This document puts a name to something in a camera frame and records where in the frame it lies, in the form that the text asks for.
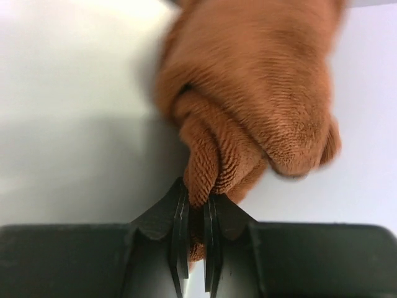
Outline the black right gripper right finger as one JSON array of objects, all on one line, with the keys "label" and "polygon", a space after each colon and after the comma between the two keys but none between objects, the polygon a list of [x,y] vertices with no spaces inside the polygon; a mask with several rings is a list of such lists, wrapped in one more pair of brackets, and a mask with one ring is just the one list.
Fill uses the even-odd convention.
[{"label": "black right gripper right finger", "polygon": [[250,224],[256,221],[225,195],[203,208],[205,291],[210,297],[263,297]]}]

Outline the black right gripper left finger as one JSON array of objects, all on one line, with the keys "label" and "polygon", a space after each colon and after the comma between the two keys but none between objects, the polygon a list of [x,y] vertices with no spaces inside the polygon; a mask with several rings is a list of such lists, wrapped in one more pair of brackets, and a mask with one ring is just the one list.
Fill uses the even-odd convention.
[{"label": "black right gripper left finger", "polygon": [[123,297],[183,297],[189,277],[189,200],[181,178],[132,222]]}]

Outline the brown towel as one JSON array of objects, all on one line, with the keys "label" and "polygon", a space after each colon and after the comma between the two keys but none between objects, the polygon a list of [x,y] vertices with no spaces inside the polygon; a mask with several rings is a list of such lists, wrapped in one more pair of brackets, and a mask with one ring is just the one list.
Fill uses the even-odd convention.
[{"label": "brown towel", "polygon": [[341,149],[328,56],[346,1],[180,1],[155,100],[190,151],[190,262],[204,257],[202,208],[234,203],[267,168],[288,178]]}]

